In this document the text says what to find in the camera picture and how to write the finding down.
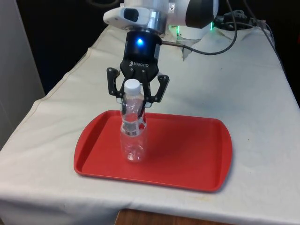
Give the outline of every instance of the blue led light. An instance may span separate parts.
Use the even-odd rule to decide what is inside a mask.
[[[144,45],[144,41],[143,41],[142,39],[139,38],[139,39],[137,40],[136,44],[137,44],[138,46],[143,46],[143,45]]]

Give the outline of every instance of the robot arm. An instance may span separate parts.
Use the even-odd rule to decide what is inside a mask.
[[[143,86],[144,107],[161,102],[169,83],[167,75],[159,75],[160,87],[151,95],[150,83],[158,75],[158,57],[167,25],[186,25],[203,28],[216,17],[218,0],[125,0],[124,7],[108,11],[104,22],[128,30],[124,57],[120,64],[125,77],[120,90],[116,79],[120,72],[107,69],[109,94],[121,103],[124,84],[128,79],[137,79]]]

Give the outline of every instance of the black cable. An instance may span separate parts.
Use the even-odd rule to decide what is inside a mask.
[[[199,51],[197,49],[194,49],[192,47],[189,47],[187,45],[184,45],[184,44],[179,44],[179,43],[176,43],[176,42],[170,42],[170,41],[163,41],[162,44],[163,45],[170,45],[170,46],[175,46],[175,47],[180,47],[180,48],[185,48],[185,49],[188,49],[192,52],[195,52],[195,53],[199,53],[199,54],[202,54],[202,55],[219,55],[219,54],[222,54],[226,51],[228,51],[229,49],[231,49],[231,47],[234,45],[237,37],[238,37],[238,27],[237,27],[237,24],[236,24],[236,21],[235,21],[235,17],[234,17],[234,13],[233,13],[233,9],[231,8],[231,5],[229,3],[229,0],[226,0],[226,3],[228,5],[228,8],[231,12],[231,15],[232,15],[232,20],[233,20],[233,23],[234,23],[234,38],[231,42],[231,44],[225,48],[224,50],[221,50],[219,52],[202,52],[202,51]]]
[[[270,45],[272,46],[272,48],[273,48],[273,50],[274,50],[276,56],[278,57],[278,60],[279,60],[280,65],[281,65],[281,68],[282,68],[282,70],[283,70],[283,72],[284,72],[284,74],[285,74],[285,76],[286,76],[285,68],[283,67],[283,63],[282,63],[282,61],[281,61],[281,59],[280,59],[280,56],[279,56],[278,52],[276,51],[275,44],[273,44],[273,42],[271,41],[269,35],[268,35],[267,32],[264,30],[264,27],[262,26],[262,23],[258,21],[258,19],[256,18],[256,16],[255,16],[254,13],[252,12],[252,10],[251,10],[251,8],[249,7],[247,1],[246,1],[246,0],[243,0],[243,2],[244,2],[245,7],[247,8],[248,12],[250,13],[251,17],[253,17],[253,19],[255,20],[256,25],[259,26],[259,27],[262,29],[262,31],[263,31],[263,33],[265,34],[267,40],[269,41]]]

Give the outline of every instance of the dark background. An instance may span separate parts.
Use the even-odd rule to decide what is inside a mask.
[[[107,3],[112,0],[95,0]],[[231,0],[233,9],[247,13],[242,0]],[[89,5],[86,0],[17,0],[37,69],[48,93],[63,75],[80,60],[106,25],[103,14],[109,10]],[[219,14],[228,12],[220,0]],[[273,30],[276,49],[284,64],[288,81],[300,103],[299,0],[248,0],[258,19]]]

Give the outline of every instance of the white bottle cap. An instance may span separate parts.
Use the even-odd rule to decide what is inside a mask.
[[[128,95],[138,95],[141,93],[141,84],[136,79],[129,79],[125,82],[124,85],[125,94]]]

